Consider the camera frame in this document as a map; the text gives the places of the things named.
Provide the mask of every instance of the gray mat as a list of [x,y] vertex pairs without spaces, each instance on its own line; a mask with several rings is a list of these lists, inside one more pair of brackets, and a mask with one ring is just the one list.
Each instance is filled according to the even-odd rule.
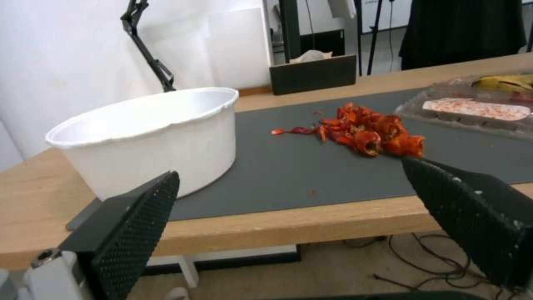
[[[176,201],[170,220],[247,214],[415,194],[395,157],[369,159],[311,136],[272,136],[333,117],[348,101],[381,113],[421,90],[367,95],[238,113],[237,159],[220,179]],[[533,181],[533,144],[526,141],[404,120],[412,135],[426,136],[426,157],[512,184]],[[87,214],[77,218],[85,219]]]

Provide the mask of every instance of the cable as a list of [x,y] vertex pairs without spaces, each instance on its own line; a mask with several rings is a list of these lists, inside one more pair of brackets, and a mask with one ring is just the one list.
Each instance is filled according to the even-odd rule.
[[309,16],[309,27],[311,27],[311,38],[313,40],[313,50],[316,50],[314,44],[314,31],[313,31],[313,21],[311,20],[311,10],[309,10],[309,0],[305,0],[305,6],[307,6],[307,14]]
[[349,247],[349,248],[353,248],[353,249],[361,249],[361,248],[364,248],[364,247],[367,247],[367,246],[370,246],[372,244],[374,244],[375,242],[380,242],[380,241],[384,241],[386,240],[386,237],[383,236],[377,236],[373,239],[371,239],[370,241],[367,241],[367,242],[364,242],[364,243],[361,243],[359,245],[351,245],[350,243],[348,243],[347,240],[343,240],[342,243],[346,246],[346,247]]
[[391,64],[389,66],[389,73],[392,71],[392,63],[394,62],[394,52],[392,51],[392,9],[394,7],[394,0],[391,2],[391,14],[389,16],[389,48],[391,49]]
[[[431,282],[431,281],[435,281],[435,280],[444,280],[446,282],[446,284],[448,284],[449,286],[451,286],[453,288],[457,288],[457,289],[470,289],[470,288],[477,287],[480,284],[489,284],[489,285],[492,284],[492,283],[490,283],[490,281],[485,276],[483,276],[481,274],[478,274],[478,273],[476,273],[474,271],[469,270],[470,265],[472,263],[472,260],[471,260],[470,256],[466,255],[466,262],[464,263],[464,265],[462,265],[459,262],[457,262],[457,261],[455,261],[455,260],[453,260],[453,259],[451,259],[449,257],[437,254],[435,251],[433,251],[431,248],[429,248],[423,242],[424,239],[428,239],[428,238],[445,238],[445,239],[451,240],[451,238],[449,236],[442,235],[442,234],[426,234],[426,235],[422,235],[422,236],[418,237],[414,233],[412,233],[411,235],[416,240],[417,244],[420,246],[420,248],[422,250],[424,250],[426,253],[430,254],[431,256],[437,258],[441,262],[451,266],[452,269],[449,270],[449,271],[435,271],[435,270],[429,270],[429,269],[426,269],[426,268],[423,268],[421,266],[418,266],[418,265],[414,264],[413,262],[411,262],[411,261],[407,260],[406,258],[402,257],[395,250],[395,248],[393,246],[393,243],[392,243],[392,240],[393,240],[394,236],[391,235],[389,237],[389,242],[388,242],[389,249],[392,251],[392,253],[395,255],[396,258],[398,258],[399,260],[401,260],[405,264],[407,264],[407,265],[409,265],[409,266],[411,266],[411,267],[413,267],[413,268],[415,268],[417,270],[420,270],[420,271],[422,271],[424,273],[435,275],[435,276],[430,277],[428,279],[425,279],[424,281],[422,281],[422,282],[420,282],[420,283],[418,283],[418,284],[416,284],[414,286],[410,286],[410,285],[407,285],[405,283],[397,282],[397,281],[394,281],[394,280],[389,279],[389,278],[382,277],[382,276],[377,275],[377,274],[374,274],[374,279],[385,281],[385,282],[388,282],[388,283],[392,283],[392,284],[400,286],[400,287],[404,287],[404,288],[408,289],[411,292],[421,291],[421,288],[425,284],[427,284],[428,282]],[[470,278],[477,279],[477,281],[475,281],[474,283],[469,284],[469,285],[458,285],[457,283],[454,282],[454,281],[466,278],[467,275],[469,275]],[[503,288],[500,287],[500,291],[496,294],[495,300],[498,300],[499,297],[502,295],[502,293],[503,293]],[[516,295],[516,294],[512,294],[509,297],[509,299],[512,299],[514,297],[514,295]]]

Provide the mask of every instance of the white bowl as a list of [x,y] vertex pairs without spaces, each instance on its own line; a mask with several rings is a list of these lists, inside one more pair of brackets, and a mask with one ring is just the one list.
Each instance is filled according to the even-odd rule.
[[239,92],[180,90],[104,106],[57,125],[46,141],[65,156],[105,200],[169,171],[179,196],[223,175],[235,161]]

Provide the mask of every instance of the metal bracket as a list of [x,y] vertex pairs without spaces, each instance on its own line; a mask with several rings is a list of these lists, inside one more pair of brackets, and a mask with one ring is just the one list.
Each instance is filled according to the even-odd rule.
[[126,33],[128,33],[128,35],[131,37],[139,51],[141,51],[142,56],[145,58],[152,71],[154,71],[156,74],[157,78],[161,82],[161,85],[163,86],[163,90],[165,92],[175,91],[176,89],[172,86],[174,83],[174,75],[170,72],[170,70],[168,70],[167,67],[165,67],[165,65],[163,65],[162,62],[153,58],[152,54],[150,51],[148,51],[148,48],[146,48],[145,44],[137,34],[137,23],[139,23],[142,12],[147,7],[147,0],[139,0],[139,2],[137,2],[137,0],[130,0],[126,12],[120,18],[122,21],[122,26],[124,27],[124,31],[126,31]]

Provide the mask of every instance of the banana peel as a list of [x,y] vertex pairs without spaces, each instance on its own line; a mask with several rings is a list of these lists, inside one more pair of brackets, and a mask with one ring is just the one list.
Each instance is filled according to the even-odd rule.
[[483,76],[472,86],[484,90],[533,93],[533,74]]

